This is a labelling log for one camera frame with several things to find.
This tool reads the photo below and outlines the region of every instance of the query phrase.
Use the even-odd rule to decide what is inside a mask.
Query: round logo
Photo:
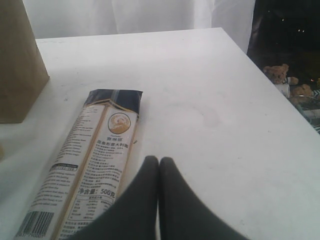
[[[123,134],[130,128],[130,118],[124,113],[115,113],[109,118],[108,127],[113,134]]]

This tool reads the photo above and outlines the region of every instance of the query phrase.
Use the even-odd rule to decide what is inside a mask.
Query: white table
[[[144,91],[127,186],[173,157],[199,198],[253,240],[318,240],[320,136],[221,28],[38,40],[51,77],[0,125],[0,239],[16,233],[90,90]]]

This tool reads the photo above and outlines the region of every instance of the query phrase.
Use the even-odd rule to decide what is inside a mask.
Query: white curtain
[[[247,52],[255,0],[23,0],[36,38],[222,27]]]

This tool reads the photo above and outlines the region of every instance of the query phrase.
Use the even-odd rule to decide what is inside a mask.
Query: plastic food package
[[[91,91],[15,240],[63,240],[116,200],[142,92]]]

